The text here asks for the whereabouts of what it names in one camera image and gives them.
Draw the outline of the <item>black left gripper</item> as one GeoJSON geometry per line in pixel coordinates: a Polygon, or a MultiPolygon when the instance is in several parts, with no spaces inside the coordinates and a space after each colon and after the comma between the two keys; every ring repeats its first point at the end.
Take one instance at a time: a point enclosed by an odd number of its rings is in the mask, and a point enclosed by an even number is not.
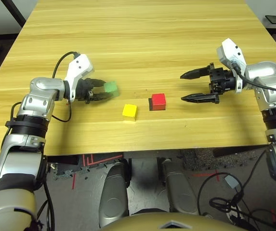
{"type": "Polygon", "coordinates": [[[93,88],[103,87],[104,80],[86,78],[80,79],[76,86],[76,100],[84,101],[86,104],[97,101],[105,101],[114,97],[110,92],[93,93],[93,88]]]}

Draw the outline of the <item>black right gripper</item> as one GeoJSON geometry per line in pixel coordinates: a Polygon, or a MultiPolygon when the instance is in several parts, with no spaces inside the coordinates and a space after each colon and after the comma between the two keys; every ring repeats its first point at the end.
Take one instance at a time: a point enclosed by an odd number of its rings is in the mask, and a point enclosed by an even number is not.
{"type": "Polygon", "coordinates": [[[210,67],[190,70],[180,76],[180,79],[196,79],[203,76],[210,76],[210,94],[195,93],[181,97],[182,101],[189,103],[219,103],[218,94],[235,90],[236,78],[231,70],[224,70],[222,67],[215,68],[214,63],[210,67]]]}

